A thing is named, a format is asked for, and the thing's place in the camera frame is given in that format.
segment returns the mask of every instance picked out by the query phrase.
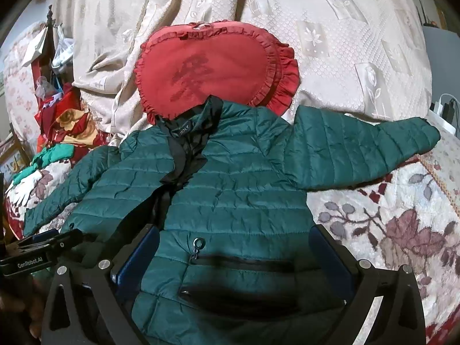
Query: zipper pull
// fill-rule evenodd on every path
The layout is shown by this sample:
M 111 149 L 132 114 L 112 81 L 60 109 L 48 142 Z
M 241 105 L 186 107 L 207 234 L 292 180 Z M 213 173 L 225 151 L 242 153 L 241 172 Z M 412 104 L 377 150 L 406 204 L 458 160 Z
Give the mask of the zipper pull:
M 205 241 L 202 237 L 197 237 L 193 241 L 193 254 L 190 259 L 198 259 L 198 253 L 204 248 Z

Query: red cushion with ruffled trim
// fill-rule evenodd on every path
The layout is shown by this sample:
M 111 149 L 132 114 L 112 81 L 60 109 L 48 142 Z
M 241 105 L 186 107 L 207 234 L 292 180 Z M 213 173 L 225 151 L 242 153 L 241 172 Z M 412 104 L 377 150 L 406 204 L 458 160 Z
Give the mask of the red cushion with ruffled trim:
M 256 26 L 222 21 L 163 27 L 142 44 L 134 72 L 150 123 L 209 95 L 282 115 L 300 82 L 294 50 Z

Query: jacket pocket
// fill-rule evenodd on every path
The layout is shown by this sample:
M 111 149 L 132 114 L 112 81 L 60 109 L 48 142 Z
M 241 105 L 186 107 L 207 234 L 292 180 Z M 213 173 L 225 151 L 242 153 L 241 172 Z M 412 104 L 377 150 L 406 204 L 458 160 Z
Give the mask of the jacket pocket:
M 294 279 L 294 264 L 290 261 L 199 254 L 190 256 L 189 265 L 207 266 L 210 268 L 209 271 L 215 272 L 220 269 L 233 270 L 234 274 L 240 276 L 244 271 L 255 271 L 270 281 L 280 276 L 286 276 L 285 279 L 289 276 L 289 280 Z M 295 289 L 276 292 L 251 289 L 250 292 L 245 292 L 238 283 L 233 288 L 218 281 L 212 272 L 209 273 L 208 281 L 188 280 L 180 288 L 179 297 L 204 311 L 235 319 L 270 321 L 299 312 Z

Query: quilted jacket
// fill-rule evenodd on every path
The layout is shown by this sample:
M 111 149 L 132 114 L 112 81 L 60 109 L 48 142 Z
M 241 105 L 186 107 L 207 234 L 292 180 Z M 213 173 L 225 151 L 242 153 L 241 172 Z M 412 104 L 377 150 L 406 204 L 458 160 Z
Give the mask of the quilted jacket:
M 208 99 L 178 131 L 193 133 L 211 108 Z M 93 234 L 96 241 L 77 252 L 84 265 L 96 264 L 121 220 L 174 171 L 170 138 L 155 125 L 119 148 L 90 152 L 27 211 L 25 235 L 79 202 L 63 231 L 73 223 Z M 152 344 L 316 343 L 343 303 L 310 253 L 306 192 L 381 177 L 439 138 L 421 118 L 373 126 L 300 106 L 289 125 L 266 108 L 224 101 L 204 166 L 172 197 L 135 323 Z

